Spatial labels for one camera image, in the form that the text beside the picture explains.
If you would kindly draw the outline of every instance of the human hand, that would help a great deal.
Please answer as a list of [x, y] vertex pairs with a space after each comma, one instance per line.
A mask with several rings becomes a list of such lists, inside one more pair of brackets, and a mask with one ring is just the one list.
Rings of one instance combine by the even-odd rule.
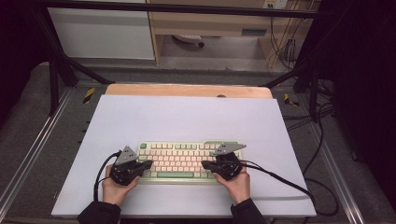
[[250, 198], [250, 175], [248, 174], [245, 166], [243, 166], [238, 176], [228, 181], [216, 173], [213, 173], [213, 176], [216, 178], [218, 183], [227, 189], [236, 204]]
[[[113, 165], [108, 165], [106, 167], [106, 176], [110, 176], [112, 166]], [[114, 203], [118, 206], [121, 206], [128, 192], [136, 187], [139, 177], [140, 176], [137, 176], [128, 186], [119, 185], [111, 178], [105, 179], [102, 183], [103, 202]]]

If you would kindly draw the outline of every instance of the white cabinet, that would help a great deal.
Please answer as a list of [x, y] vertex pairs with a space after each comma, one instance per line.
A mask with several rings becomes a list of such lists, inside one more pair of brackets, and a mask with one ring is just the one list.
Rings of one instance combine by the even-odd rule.
[[49, 8], [49, 14], [70, 57], [154, 60], [147, 12]]

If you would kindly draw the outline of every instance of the spacebar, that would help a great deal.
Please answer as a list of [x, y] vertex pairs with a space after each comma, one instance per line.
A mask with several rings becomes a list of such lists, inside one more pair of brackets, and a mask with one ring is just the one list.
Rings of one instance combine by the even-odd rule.
[[159, 172], [157, 174], [159, 178], [194, 178], [194, 173], [183, 173], [183, 172]]

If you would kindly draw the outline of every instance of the cream keyboard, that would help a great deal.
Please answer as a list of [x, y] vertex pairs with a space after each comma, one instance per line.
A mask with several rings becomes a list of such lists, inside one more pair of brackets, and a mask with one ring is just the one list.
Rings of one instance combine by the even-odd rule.
[[[233, 141], [142, 142], [137, 150], [138, 161], [153, 161], [139, 180], [140, 184], [216, 184], [201, 161], [215, 161], [213, 152], [223, 143]], [[240, 150], [236, 157], [242, 160]]]

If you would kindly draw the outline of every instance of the black sleeve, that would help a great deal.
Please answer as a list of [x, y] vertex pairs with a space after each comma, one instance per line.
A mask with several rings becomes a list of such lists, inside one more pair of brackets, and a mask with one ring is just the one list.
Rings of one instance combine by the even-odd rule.
[[262, 213], [251, 199], [247, 199], [236, 206], [231, 206], [234, 224], [263, 224], [266, 223]]
[[115, 204], [91, 202], [79, 214], [77, 220], [80, 224], [117, 224], [120, 212], [121, 209]]

